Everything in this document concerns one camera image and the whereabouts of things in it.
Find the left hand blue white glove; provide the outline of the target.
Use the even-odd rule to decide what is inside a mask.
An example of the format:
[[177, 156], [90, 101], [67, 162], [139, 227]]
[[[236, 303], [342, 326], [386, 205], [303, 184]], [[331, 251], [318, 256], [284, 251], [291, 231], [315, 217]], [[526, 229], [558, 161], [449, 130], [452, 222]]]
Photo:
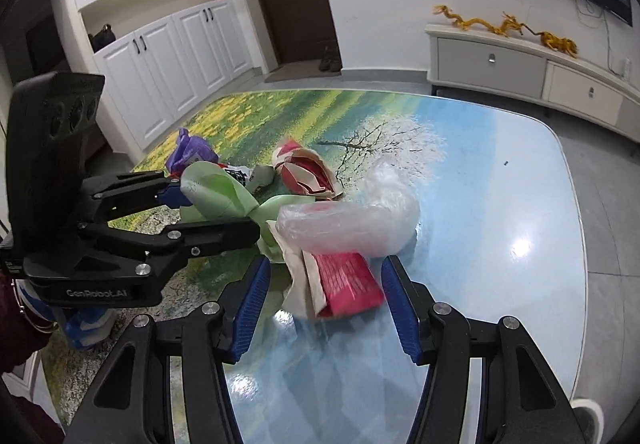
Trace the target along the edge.
[[26, 280], [14, 280], [12, 287], [18, 309], [40, 334], [53, 334], [61, 329], [72, 348], [85, 350], [112, 332], [117, 313], [110, 308], [52, 308]]

